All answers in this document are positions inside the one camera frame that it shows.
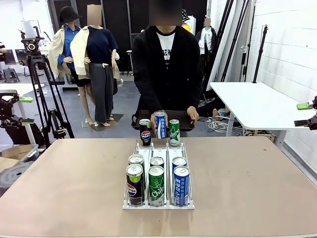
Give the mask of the person's left hand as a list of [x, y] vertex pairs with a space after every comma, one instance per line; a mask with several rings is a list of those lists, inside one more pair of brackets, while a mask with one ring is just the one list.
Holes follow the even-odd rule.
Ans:
[[199, 119], [199, 114], [196, 110], [195, 107], [193, 106], [190, 106], [188, 109], [187, 109], [187, 115], [190, 117], [191, 119], [191, 124], [195, 124], [198, 119]]

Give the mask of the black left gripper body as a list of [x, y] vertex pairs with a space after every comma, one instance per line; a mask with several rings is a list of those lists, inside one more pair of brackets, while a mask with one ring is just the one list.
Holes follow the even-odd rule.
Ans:
[[15, 91], [0, 92], [0, 120], [2, 124], [15, 124], [12, 112], [15, 103]]

